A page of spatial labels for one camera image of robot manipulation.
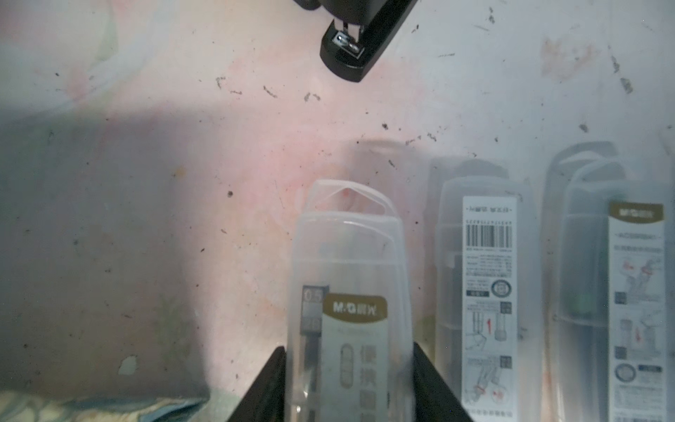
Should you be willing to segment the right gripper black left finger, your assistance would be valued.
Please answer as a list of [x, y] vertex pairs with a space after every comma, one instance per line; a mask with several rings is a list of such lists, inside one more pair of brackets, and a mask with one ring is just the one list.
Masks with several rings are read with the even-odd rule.
[[286, 348], [276, 347], [228, 422], [283, 422], [286, 364]]

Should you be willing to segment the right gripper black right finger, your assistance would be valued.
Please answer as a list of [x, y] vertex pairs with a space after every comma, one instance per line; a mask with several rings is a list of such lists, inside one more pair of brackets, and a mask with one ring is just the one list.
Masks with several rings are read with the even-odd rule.
[[473, 422], [421, 346], [413, 348], [416, 422]]

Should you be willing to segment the clear compass set case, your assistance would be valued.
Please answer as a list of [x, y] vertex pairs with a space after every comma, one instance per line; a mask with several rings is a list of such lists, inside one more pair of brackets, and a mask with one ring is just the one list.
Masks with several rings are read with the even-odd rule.
[[479, 159], [439, 181], [436, 369], [472, 420], [537, 421], [544, 312], [533, 190]]

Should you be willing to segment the cream canvas tote bag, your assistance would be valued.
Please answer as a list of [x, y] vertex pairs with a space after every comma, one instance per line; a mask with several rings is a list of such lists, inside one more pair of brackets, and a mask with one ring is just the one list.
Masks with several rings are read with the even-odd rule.
[[49, 399], [11, 390], [1, 392], [3, 421], [188, 421], [207, 402], [203, 398]]

